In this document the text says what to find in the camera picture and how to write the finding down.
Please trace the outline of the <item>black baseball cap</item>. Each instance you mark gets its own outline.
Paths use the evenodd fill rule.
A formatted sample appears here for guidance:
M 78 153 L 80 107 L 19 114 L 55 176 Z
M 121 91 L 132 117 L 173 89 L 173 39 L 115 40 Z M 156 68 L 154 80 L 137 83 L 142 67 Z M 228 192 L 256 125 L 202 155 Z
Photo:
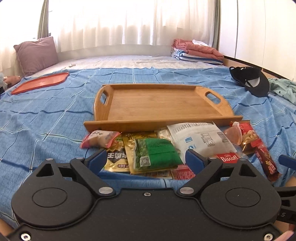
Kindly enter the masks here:
M 233 67 L 229 68 L 231 77 L 253 96 L 267 97 L 270 84 L 267 77 L 261 70 L 253 67 Z

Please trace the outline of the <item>pink pastry packet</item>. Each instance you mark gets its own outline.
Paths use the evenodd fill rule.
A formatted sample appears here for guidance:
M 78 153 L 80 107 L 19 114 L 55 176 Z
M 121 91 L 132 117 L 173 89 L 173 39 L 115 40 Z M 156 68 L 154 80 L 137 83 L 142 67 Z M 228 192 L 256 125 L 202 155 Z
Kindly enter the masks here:
M 100 147 L 108 149 L 120 134 L 120 132 L 95 130 L 83 139 L 80 148 Z

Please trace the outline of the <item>folded blue striped towel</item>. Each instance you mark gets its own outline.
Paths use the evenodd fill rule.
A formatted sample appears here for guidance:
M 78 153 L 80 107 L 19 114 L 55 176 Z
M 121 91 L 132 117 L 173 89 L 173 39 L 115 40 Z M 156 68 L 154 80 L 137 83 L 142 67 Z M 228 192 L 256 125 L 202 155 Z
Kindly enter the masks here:
M 223 65 L 222 60 L 190 55 L 190 54 L 187 54 L 185 50 L 176 49 L 176 48 L 171 51 L 171 56 L 177 60 L 182 60 L 187 62 L 203 62 L 206 64 L 212 64 L 212 65 Z

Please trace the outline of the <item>pink jelly cup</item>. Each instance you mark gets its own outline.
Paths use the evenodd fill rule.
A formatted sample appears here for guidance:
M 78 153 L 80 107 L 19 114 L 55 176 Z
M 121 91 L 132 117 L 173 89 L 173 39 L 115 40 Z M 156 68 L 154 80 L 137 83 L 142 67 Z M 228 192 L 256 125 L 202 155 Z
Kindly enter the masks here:
M 239 122 L 235 121 L 232 126 L 224 130 L 223 133 L 232 144 L 240 145 L 242 143 L 242 133 Z

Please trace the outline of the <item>red cashew nut bag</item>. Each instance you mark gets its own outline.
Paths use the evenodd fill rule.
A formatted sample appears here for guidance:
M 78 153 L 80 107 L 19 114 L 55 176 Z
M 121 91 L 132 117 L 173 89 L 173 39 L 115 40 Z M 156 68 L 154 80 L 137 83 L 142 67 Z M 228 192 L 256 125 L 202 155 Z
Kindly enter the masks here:
M 246 155 L 251 155 L 255 152 L 255 147 L 258 143 L 259 136 L 250 123 L 240 121 L 238 126 L 242 136 L 242 140 L 240 142 L 242 152 Z

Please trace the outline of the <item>clear pack white candies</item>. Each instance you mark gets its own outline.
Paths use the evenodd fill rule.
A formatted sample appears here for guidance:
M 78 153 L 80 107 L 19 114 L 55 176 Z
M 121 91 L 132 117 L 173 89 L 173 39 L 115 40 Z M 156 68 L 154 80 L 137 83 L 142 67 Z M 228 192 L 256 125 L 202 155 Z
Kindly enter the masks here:
M 172 139 L 171 134 L 167 128 L 162 128 L 162 129 L 156 130 L 155 133 L 158 138 L 161 138 L 161 139 L 164 139 L 164 140 L 167 140 L 167 141 L 170 141 L 171 143 L 173 143 L 173 139 Z

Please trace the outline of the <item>gold foil snack pouch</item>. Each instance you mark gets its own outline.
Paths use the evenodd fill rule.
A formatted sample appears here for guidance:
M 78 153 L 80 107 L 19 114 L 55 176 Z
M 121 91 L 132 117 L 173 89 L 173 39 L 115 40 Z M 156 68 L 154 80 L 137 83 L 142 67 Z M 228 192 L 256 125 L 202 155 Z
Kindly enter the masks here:
M 171 168 L 157 168 L 157 169 L 144 169 L 136 170 L 134 167 L 134 151 L 135 151 L 135 139 L 141 138 L 157 138 L 155 132 L 134 132 L 134 133 L 123 133 L 122 139 L 125 145 L 126 156 L 129 165 L 129 171 L 132 175 L 143 175 L 144 173 L 158 172 L 158 171 L 167 171 Z

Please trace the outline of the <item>green pea snack packet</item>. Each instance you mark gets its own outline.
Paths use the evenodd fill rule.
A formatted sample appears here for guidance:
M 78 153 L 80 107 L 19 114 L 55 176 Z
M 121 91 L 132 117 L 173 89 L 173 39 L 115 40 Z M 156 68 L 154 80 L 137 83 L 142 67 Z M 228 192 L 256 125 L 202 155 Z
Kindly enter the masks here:
M 136 139 L 133 162 L 136 171 L 170 169 L 183 163 L 173 144 L 162 138 Z

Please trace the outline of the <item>brown chocolate bar wrapper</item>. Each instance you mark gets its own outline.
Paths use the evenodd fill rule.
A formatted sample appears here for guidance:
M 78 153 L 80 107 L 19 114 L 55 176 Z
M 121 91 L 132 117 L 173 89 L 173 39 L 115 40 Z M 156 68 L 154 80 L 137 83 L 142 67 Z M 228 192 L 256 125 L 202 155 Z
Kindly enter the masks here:
M 259 159 L 267 179 L 272 183 L 278 180 L 280 173 L 263 141 L 258 138 L 250 144 L 255 150 L 255 155 Z

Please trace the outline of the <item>red cracker packet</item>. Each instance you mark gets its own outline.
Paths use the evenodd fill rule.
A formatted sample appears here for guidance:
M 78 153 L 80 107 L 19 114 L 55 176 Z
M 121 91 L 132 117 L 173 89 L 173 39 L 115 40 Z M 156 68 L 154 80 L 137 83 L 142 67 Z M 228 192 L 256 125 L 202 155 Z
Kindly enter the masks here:
M 171 176 L 174 180 L 189 180 L 195 177 L 195 174 L 187 165 L 179 165 L 171 170 Z

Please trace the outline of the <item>red Biscoff cookie pack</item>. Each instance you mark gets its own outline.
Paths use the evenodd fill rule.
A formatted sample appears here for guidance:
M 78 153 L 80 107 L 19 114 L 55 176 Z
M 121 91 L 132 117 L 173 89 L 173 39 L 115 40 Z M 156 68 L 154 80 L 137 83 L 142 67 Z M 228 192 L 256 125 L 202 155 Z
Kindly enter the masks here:
M 224 163 L 237 163 L 240 158 L 236 153 L 217 154 L 215 157 L 222 160 Z

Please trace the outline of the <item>teal garment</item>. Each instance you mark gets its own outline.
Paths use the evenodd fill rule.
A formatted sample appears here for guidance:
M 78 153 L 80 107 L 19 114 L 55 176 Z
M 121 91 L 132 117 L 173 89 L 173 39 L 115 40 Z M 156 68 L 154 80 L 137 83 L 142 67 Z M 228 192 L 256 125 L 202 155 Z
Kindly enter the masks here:
M 268 81 L 272 92 L 296 104 L 295 82 L 283 78 L 268 78 Z

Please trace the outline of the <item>green drape curtain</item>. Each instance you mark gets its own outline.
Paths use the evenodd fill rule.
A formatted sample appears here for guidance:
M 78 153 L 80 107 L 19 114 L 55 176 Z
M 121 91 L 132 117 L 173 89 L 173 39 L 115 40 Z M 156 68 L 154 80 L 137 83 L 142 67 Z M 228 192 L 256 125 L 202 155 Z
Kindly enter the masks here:
M 215 16 L 214 16 L 214 32 L 212 47 L 218 50 L 220 41 L 220 26 L 221 26 L 221 1 L 215 0 Z
M 44 0 L 40 14 L 37 38 L 49 37 L 49 1 Z

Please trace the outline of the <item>yellow black chinese snack pouch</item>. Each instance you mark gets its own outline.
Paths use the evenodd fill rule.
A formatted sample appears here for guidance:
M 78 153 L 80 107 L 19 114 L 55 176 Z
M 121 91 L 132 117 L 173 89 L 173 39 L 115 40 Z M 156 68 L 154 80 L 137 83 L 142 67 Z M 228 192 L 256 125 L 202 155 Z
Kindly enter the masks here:
M 130 172 L 125 145 L 121 135 L 116 137 L 110 148 L 107 149 L 107 161 L 104 169 L 109 172 Z

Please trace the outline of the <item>large white snack bag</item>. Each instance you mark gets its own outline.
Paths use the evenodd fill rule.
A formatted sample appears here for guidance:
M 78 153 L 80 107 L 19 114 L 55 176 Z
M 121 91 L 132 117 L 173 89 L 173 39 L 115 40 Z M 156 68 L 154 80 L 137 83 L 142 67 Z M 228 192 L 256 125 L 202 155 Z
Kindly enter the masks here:
M 203 157 L 236 152 L 234 145 L 213 123 L 178 123 L 167 128 L 183 163 L 188 149 Z

